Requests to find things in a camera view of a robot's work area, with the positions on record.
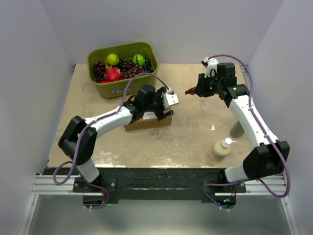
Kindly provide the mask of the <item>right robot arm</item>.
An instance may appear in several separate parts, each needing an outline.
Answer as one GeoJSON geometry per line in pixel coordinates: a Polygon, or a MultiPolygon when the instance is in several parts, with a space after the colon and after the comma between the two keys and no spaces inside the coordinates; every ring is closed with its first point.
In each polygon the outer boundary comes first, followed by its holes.
{"type": "Polygon", "coordinates": [[[237,117],[252,146],[252,151],[241,164],[224,170],[223,177],[218,180],[219,189],[230,192],[237,182],[261,180],[287,171],[290,146],[267,127],[246,85],[237,84],[235,65],[220,63],[214,58],[201,63],[206,71],[199,74],[196,87],[185,93],[199,97],[218,95],[237,117]]]}

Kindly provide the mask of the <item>brown cardboard express box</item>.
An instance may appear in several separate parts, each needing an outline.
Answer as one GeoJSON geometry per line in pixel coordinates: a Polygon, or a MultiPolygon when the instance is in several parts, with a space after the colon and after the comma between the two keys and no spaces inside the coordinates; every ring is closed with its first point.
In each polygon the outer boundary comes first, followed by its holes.
{"type": "Polygon", "coordinates": [[[144,113],[143,118],[129,125],[125,125],[124,129],[125,131],[130,132],[130,131],[170,126],[171,124],[172,124],[172,116],[168,116],[163,120],[158,120],[154,112],[146,112],[144,113]]]}

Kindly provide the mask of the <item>red black utility knife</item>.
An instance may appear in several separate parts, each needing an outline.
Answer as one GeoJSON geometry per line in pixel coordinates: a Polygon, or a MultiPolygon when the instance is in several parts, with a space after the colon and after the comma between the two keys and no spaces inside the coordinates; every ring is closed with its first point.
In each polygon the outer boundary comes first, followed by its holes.
{"type": "Polygon", "coordinates": [[[194,95],[195,94],[195,88],[190,88],[187,91],[185,91],[185,95],[190,94],[190,95],[194,95]]]}

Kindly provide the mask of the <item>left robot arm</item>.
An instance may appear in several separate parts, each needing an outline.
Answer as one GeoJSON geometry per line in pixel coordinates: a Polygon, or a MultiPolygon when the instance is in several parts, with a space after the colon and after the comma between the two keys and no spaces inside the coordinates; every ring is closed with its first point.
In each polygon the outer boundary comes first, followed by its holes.
{"type": "Polygon", "coordinates": [[[170,109],[179,103],[178,96],[166,87],[156,90],[145,84],[137,94],[122,101],[116,109],[90,118],[73,117],[63,132],[58,146],[70,157],[71,170],[77,170],[90,192],[103,190],[104,183],[99,170],[92,160],[98,137],[118,127],[130,125],[147,112],[153,112],[159,121],[173,115],[170,109]]]}

